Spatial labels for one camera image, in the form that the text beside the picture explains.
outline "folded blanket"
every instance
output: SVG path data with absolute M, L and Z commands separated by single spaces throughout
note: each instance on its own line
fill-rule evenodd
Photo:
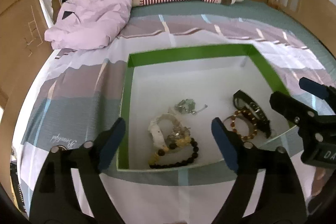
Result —
M 53 49 L 105 47 L 128 22 L 131 8 L 132 0 L 67 0 L 44 38 Z

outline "beaded bracelet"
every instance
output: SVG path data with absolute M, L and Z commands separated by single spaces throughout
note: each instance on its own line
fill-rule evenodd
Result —
M 253 123 L 257 124 L 258 130 L 264 132 L 267 138 L 271 136 L 270 121 L 267 119 L 262 108 L 249 95 L 242 90 L 238 90 L 233 95 L 233 105 L 238 110 L 248 109 L 251 111 L 251 114 L 256 118 Z
M 170 135 L 167 136 L 166 140 L 158 125 L 158 123 L 162 120 L 171 121 L 173 124 L 173 131 Z M 185 142 L 185 140 L 184 141 L 182 140 L 190 136 L 190 129 L 184 127 L 181 121 L 172 113 L 165 113 L 162 114 L 161 116 L 156 117 L 154 120 L 150 122 L 148 126 L 148 131 L 152 135 L 154 147 L 156 147 L 157 149 L 164 149 L 165 152 L 168 152 L 169 150 L 166 141 L 168 141 L 167 143 L 170 143 L 175 140 Z
M 174 164 L 169 164 L 169 165 L 159 165 L 156 164 L 156 162 L 159 161 L 159 158 L 164 156 L 166 154 L 166 152 L 168 152 L 169 150 L 174 150 L 178 147 L 184 147 L 188 144 L 191 144 L 191 146 L 193 147 L 193 153 L 191 155 L 191 157 L 189 157 L 187 160 L 183 160 L 181 162 L 176 162 Z M 194 162 L 194 160 L 198 157 L 198 143 L 195 141 L 194 138 L 190 138 L 189 136 L 183 138 L 183 139 L 179 139 L 176 140 L 173 143 L 169 144 L 169 148 L 167 151 L 165 151 L 164 149 L 159 149 L 157 153 L 154 153 L 153 156 L 151 157 L 151 159 L 148 161 L 149 167 L 152 169 L 165 169 L 165 168 L 173 168 L 173 167 L 181 167 L 181 166 L 186 166 L 188 164 L 192 164 Z
M 239 134 L 238 130 L 236 129 L 236 118 L 242 119 L 241 117 L 238 117 L 239 114 L 246 114 L 249 117 L 249 122 L 251 122 L 251 124 L 253 125 L 253 130 L 250 131 L 248 136 L 242 136 L 241 134 Z M 251 140 L 257 135 L 258 127 L 257 127 L 257 123 L 256 123 L 256 117 L 253 116 L 252 112 L 249 109 L 236 110 L 235 114 L 233 116 L 231 116 L 230 118 L 231 118 L 230 126 L 232 128 L 232 131 L 234 133 L 237 133 L 237 135 L 243 141 Z

